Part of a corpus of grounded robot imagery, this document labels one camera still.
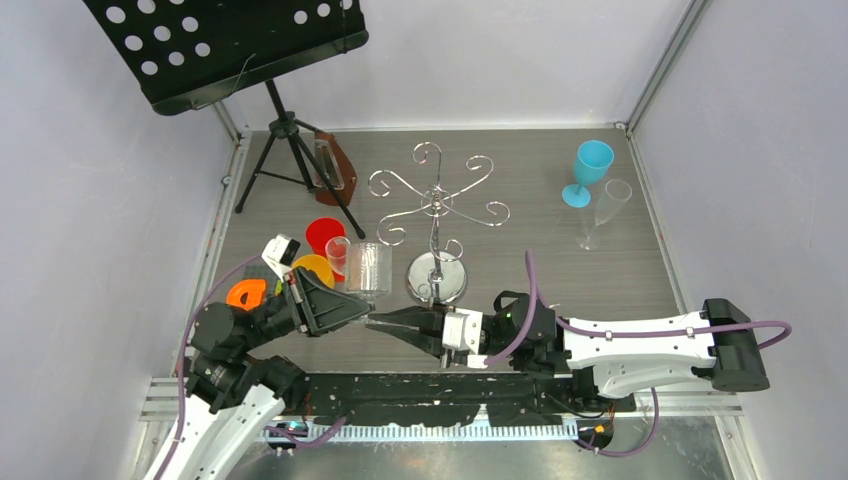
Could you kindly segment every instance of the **white backdrop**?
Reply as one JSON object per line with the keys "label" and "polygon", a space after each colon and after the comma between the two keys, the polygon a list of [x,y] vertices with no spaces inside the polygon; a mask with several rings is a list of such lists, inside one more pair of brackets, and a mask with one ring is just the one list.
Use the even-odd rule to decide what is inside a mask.
{"label": "white backdrop", "polygon": [[[622,121],[688,3],[362,0],[365,46],[276,82],[286,108],[327,129]],[[235,97],[267,130],[265,88]]]}
{"label": "white backdrop", "polygon": [[127,478],[232,145],[153,113],[81,1],[3,4],[0,91],[0,477]]}
{"label": "white backdrop", "polygon": [[764,480],[848,469],[846,18],[713,2],[637,131],[688,306],[724,296],[795,327],[763,351],[771,389],[741,396]]}

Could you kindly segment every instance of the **blue plastic wine glass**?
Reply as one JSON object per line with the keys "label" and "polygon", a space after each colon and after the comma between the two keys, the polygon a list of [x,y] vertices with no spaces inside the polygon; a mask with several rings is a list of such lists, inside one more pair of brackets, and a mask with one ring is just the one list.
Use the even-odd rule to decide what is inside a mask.
{"label": "blue plastic wine glass", "polygon": [[614,159],[615,152],[600,140],[589,140],[580,145],[577,149],[577,160],[574,161],[574,177],[577,183],[562,190],[562,199],[565,203],[574,208],[589,205],[592,194],[586,187],[604,178]]}

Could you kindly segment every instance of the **black cable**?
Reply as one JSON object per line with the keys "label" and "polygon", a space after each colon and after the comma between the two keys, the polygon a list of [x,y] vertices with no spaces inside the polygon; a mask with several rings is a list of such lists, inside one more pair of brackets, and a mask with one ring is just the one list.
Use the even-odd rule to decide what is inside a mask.
{"label": "black cable", "polygon": [[597,414],[597,415],[594,415],[594,416],[592,416],[592,415],[586,415],[586,414],[583,414],[583,413],[578,412],[577,410],[575,410],[575,409],[571,408],[571,407],[570,407],[568,404],[566,404],[565,402],[560,402],[559,400],[557,400],[556,398],[554,398],[554,397],[552,397],[552,396],[550,396],[550,395],[546,396],[546,397],[545,397],[545,399],[547,399],[547,400],[551,400],[552,402],[556,403],[557,405],[559,405],[559,407],[560,407],[560,408],[565,409],[568,413],[570,413],[570,414],[572,414],[572,415],[574,415],[574,416],[576,416],[576,417],[585,418],[586,420],[595,420],[596,418],[601,418],[601,417],[603,417],[603,416],[604,416],[604,414],[605,414],[605,413],[607,413],[607,412],[601,412],[601,413],[599,413],[599,414]]}

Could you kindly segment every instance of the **tripod leg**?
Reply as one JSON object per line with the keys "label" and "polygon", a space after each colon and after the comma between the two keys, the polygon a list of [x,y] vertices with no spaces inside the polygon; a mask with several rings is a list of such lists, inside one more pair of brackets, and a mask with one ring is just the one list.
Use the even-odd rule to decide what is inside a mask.
{"label": "tripod leg", "polygon": [[241,199],[239,200],[238,205],[236,205],[236,208],[233,210],[234,212],[241,213],[244,209],[244,202],[250,194],[250,189],[253,188],[253,183],[256,181],[256,177],[259,176],[259,171],[262,170],[262,165],[265,163],[265,159],[268,158],[268,153],[271,151],[271,145],[274,145],[274,139],[274,135],[268,137],[268,141],[265,143],[265,148],[262,149],[262,155],[259,155],[259,160],[256,161],[256,168],[253,169],[253,175],[250,177],[250,180],[247,181],[247,187],[244,188],[244,193],[241,194]]}
{"label": "tripod leg", "polygon": [[333,195],[333,198],[336,199],[336,203],[339,204],[339,207],[342,209],[342,212],[344,212],[345,217],[347,217],[350,224],[353,225],[354,230],[356,230],[356,236],[359,237],[360,240],[364,240],[365,231],[362,230],[362,227],[360,227],[358,223],[356,223],[356,219],[353,218],[353,215],[351,215],[350,210],[348,210],[348,208],[345,206],[342,197],[339,196],[339,192],[333,189],[333,185],[330,183],[330,179],[327,178],[327,174],[324,172],[324,170],[322,170],[318,166],[318,162],[315,160],[315,157],[312,155],[312,152],[309,151],[309,148],[306,146],[306,142],[304,142],[303,139],[300,138],[300,135],[295,136],[295,139],[298,145],[300,145],[300,148],[303,150],[303,153],[306,154],[306,158],[309,159],[309,163],[311,163],[312,167],[315,168],[315,171],[318,172],[318,176],[321,177],[321,181],[324,182],[324,185],[327,186],[327,189]]}
{"label": "tripod leg", "polygon": [[312,178],[309,176],[309,170],[306,169],[306,162],[303,161],[303,155],[300,153],[300,149],[298,148],[298,143],[303,142],[300,138],[300,134],[295,132],[294,134],[289,135],[289,145],[292,147],[292,154],[294,155],[294,161],[297,162],[297,168],[300,169],[300,176],[303,177],[303,184],[306,185],[306,189],[312,192],[315,190],[315,184],[312,183]]}

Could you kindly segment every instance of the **wine glass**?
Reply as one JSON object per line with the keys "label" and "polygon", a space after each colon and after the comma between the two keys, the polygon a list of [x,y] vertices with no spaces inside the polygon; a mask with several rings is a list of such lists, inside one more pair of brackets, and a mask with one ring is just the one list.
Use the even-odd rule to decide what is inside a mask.
{"label": "wine glass", "polygon": [[601,225],[609,222],[615,217],[621,208],[633,196],[633,189],[624,180],[614,178],[604,185],[604,191],[598,204],[595,205],[595,224],[585,235],[577,236],[577,244],[585,250],[597,248],[598,244],[593,236],[595,230]]}
{"label": "wine glass", "polygon": [[586,187],[600,182],[614,159],[612,147],[600,140],[589,140],[580,145],[574,161],[574,178],[577,183],[562,190],[563,201],[574,208],[589,205],[592,194]]}

